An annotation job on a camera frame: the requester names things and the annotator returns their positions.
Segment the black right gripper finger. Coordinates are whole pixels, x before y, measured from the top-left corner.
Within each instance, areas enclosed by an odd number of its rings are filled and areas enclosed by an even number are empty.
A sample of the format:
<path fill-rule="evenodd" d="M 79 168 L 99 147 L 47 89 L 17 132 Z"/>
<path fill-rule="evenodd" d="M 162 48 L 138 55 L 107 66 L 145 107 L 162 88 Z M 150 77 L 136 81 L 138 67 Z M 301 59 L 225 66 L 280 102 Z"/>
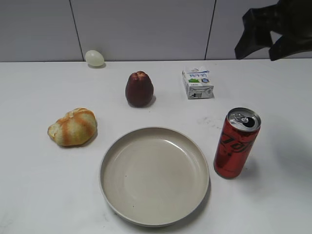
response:
<path fill-rule="evenodd" d="M 269 49 L 271 61 L 284 59 L 295 54 L 312 51 L 312 35 L 288 38 L 280 34 L 270 34 L 272 46 Z"/>

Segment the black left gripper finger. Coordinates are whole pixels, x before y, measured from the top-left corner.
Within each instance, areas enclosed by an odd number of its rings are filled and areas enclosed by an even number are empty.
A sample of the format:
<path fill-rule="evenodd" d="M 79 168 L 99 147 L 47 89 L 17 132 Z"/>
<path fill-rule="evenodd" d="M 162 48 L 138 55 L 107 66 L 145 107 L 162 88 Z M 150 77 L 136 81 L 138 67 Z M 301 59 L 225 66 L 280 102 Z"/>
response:
<path fill-rule="evenodd" d="M 236 59 L 244 59 L 255 51 L 272 46 L 264 11 L 265 8 L 250 8 L 242 17 L 244 31 L 234 50 Z"/>

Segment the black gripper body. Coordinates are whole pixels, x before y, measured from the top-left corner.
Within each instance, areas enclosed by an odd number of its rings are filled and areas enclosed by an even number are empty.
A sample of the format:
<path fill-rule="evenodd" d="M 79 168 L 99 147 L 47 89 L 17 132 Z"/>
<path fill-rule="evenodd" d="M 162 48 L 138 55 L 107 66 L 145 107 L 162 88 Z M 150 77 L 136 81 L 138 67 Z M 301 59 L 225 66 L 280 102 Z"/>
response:
<path fill-rule="evenodd" d="M 280 0 L 269 7 L 266 26 L 293 39 L 312 38 L 312 1 Z"/>

